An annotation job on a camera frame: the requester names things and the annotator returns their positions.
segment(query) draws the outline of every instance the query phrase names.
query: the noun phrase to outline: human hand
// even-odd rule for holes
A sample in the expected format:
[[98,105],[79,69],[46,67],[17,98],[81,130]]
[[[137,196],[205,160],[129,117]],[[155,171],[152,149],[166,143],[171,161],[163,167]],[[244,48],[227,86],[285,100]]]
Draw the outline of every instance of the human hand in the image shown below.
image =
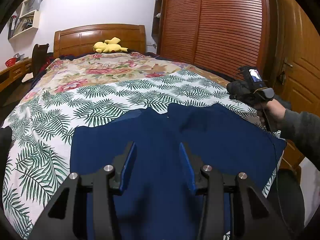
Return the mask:
[[284,118],[285,108],[275,99],[257,104],[254,106],[257,109],[257,115],[260,117],[260,122],[262,125],[266,124],[266,120],[263,117],[262,109],[269,110],[271,118],[273,118],[277,123],[277,128],[281,130],[281,121]]

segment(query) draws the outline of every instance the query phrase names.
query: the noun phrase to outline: white wall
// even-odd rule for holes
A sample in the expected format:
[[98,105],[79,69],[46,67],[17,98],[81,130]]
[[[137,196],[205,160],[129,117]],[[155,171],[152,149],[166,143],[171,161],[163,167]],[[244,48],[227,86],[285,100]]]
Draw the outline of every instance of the white wall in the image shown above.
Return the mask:
[[[49,43],[53,51],[55,31],[82,25],[124,23],[145,25],[147,44],[154,43],[151,28],[155,0],[43,0],[40,6],[39,29],[35,33],[23,33],[20,38],[8,42],[8,26],[0,34],[0,70],[4,62],[14,54],[32,55],[35,44]],[[153,47],[147,51],[154,52]]]
[[304,198],[305,225],[307,225],[320,204],[320,171],[307,158],[303,159],[300,167],[300,187]]

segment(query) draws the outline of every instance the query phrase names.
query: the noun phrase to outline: bed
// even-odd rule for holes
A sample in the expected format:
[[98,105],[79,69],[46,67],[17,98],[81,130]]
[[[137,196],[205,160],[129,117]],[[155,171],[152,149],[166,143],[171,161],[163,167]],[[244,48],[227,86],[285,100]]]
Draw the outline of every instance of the bed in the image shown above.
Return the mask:
[[[113,37],[134,52],[92,54],[94,43]],[[254,109],[229,99],[226,80],[189,64],[146,57],[145,47],[143,25],[100,24],[55,33],[57,59],[3,125],[13,131],[3,184],[4,213],[22,238],[28,238],[69,174],[72,136],[78,126],[104,125],[138,108],[165,113],[170,103],[219,103],[264,129]],[[86,53],[91,54],[73,61],[59,59],[63,54]],[[263,190],[265,196],[274,177],[275,171]]]

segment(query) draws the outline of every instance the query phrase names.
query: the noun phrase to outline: wooden desk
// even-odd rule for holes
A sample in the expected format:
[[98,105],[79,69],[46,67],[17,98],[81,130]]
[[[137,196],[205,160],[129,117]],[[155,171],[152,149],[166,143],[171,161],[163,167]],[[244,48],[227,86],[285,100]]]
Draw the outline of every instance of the wooden desk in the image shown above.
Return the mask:
[[0,72],[0,92],[12,84],[15,80],[31,73],[31,58],[19,61],[12,67]]

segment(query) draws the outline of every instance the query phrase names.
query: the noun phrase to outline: wooden chair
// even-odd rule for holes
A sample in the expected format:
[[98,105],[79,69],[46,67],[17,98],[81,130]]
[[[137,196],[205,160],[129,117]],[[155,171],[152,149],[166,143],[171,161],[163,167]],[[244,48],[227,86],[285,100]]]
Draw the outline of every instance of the wooden chair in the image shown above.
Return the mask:
[[32,51],[31,71],[35,78],[39,73],[40,68],[46,63],[47,51],[49,44],[39,45],[36,44]]

